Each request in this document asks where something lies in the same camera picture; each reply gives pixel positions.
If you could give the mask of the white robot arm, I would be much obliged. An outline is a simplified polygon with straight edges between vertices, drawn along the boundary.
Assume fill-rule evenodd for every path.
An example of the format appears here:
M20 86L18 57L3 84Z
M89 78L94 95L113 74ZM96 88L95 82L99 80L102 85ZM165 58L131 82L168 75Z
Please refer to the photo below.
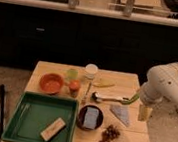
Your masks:
M178 109L178 62L157 65L147 72L147 81L139 88L138 121L145 122L152 112L151 107L166 98Z

